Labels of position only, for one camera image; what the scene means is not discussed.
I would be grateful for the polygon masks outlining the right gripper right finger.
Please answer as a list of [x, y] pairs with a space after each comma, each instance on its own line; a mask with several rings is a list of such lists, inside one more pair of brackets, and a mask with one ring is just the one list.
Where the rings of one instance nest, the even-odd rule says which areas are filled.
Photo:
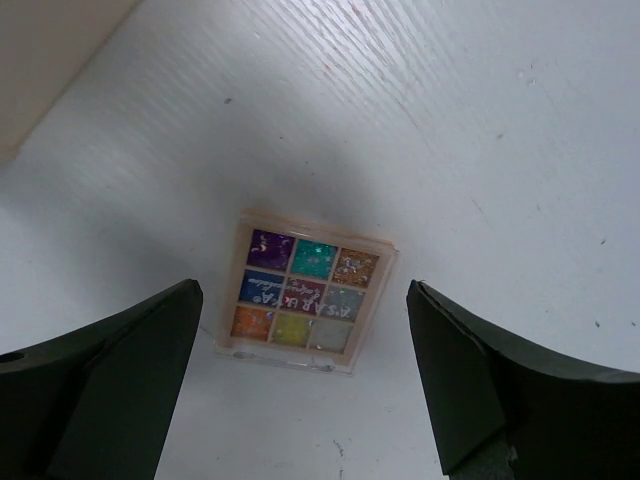
[[407, 307], [446, 477], [638, 477], [636, 373], [535, 344], [423, 282], [411, 283]]

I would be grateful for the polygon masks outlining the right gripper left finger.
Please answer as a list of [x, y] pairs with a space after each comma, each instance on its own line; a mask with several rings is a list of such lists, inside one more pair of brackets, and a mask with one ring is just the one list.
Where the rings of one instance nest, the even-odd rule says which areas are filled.
[[152, 479], [199, 326], [187, 279], [1, 356], [4, 479]]

